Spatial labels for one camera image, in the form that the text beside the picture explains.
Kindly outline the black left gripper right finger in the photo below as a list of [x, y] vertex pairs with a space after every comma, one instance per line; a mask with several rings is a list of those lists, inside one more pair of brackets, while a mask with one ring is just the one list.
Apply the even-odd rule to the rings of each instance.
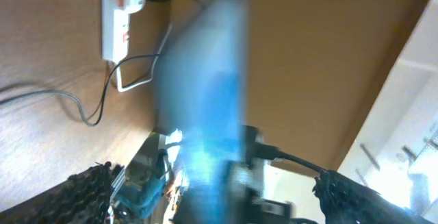
[[314, 180], [326, 224], [432, 224], [336, 171], [320, 171]]

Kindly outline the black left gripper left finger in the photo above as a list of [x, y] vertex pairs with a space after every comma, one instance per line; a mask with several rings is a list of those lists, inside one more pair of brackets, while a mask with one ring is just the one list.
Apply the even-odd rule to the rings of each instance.
[[125, 181], [125, 167], [96, 164], [1, 212], [2, 223], [105, 223]]

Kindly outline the blue Galaxy smartphone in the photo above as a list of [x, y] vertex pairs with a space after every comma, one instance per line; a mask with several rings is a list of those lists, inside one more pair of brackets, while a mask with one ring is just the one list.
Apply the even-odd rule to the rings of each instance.
[[229, 166], [242, 159], [247, 0], [206, 0], [176, 24], [154, 72], [159, 126], [182, 133], [189, 186], [175, 223], [230, 223]]

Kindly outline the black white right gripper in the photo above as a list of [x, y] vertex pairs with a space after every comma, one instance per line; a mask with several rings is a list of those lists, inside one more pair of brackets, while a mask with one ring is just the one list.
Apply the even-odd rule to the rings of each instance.
[[227, 223], [285, 224], [291, 222], [291, 205], [263, 197], [266, 162], [277, 159], [279, 150], [263, 143], [258, 128], [243, 126], [243, 156], [230, 162], [227, 173]]

